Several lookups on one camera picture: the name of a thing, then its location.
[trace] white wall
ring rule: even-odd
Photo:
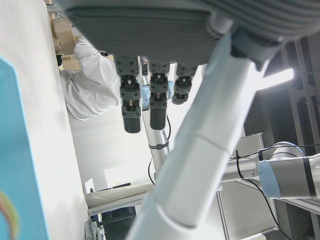
[[[17,71],[50,238],[82,239],[87,205],[46,5],[1,0],[0,6],[0,55]]]
[[[147,183],[151,153],[144,124],[136,134],[124,130],[121,107],[79,121],[70,117],[82,184],[93,178],[95,190]]]

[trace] metal pole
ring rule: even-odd
[[[218,207],[219,207],[219,212],[220,212],[220,216],[221,216],[221,222],[222,222],[225,240],[230,240],[226,216],[225,216],[224,205],[223,205],[222,197],[221,197],[221,191],[217,191],[215,193],[215,196],[216,196],[216,200],[218,202]]]
[[[305,100],[306,100],[306,106],[308,109],[308,114],[309,114],[309,119],[310,119],[310,125],[312,129],[312,136],[313,136],[313,141],[314,143],[320,143],[320,136],[319,136],[319,129],[318,129],[318,124],[317,124],[317,119],[316,119],[316,113],[315,113],[315,108],[314,104],[312,101],[312,96],[309,92],[309,82],[308,82],[308,77],[306,74],[306,64],[304,60],[304,54],[301,46],[301,42],[299,40],[294,42],[295,48],[296,48],[296,54],[297,54],[297,59],[299,62],[299,69],[300,69],[300,74],[302,78],[302,84],[303,84],[303,91],[305,95]],[[320,153],[320,145],[315,147],[316,152]]]
[[[141,77],[141,86],[149,85],[149,80],[146,75]],[[150,110],[142,110],[142,119],[148,142],[150,146],[163,145],[168,139],[164,130],[154,130],[150,126]],[[160,172],[161,166],[163,165],[168,153],[170,152],[169,146],[162,149],[150,149],[153,158],[153,164],[155,168],[155,178]]]

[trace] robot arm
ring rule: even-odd
[[[264,194],[271,199],[320,196],[320,154],[306,157],[289,142],[279,142],[252,157],[228,162],[223,182],[260,178]]]

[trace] person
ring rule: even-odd
[[[98,53],[84,36],[75,45],[74,55],[82,70],[60,71],[69,113],[78,120],[86,121],[118,106],[121,102],[121,81],[115,64]]]

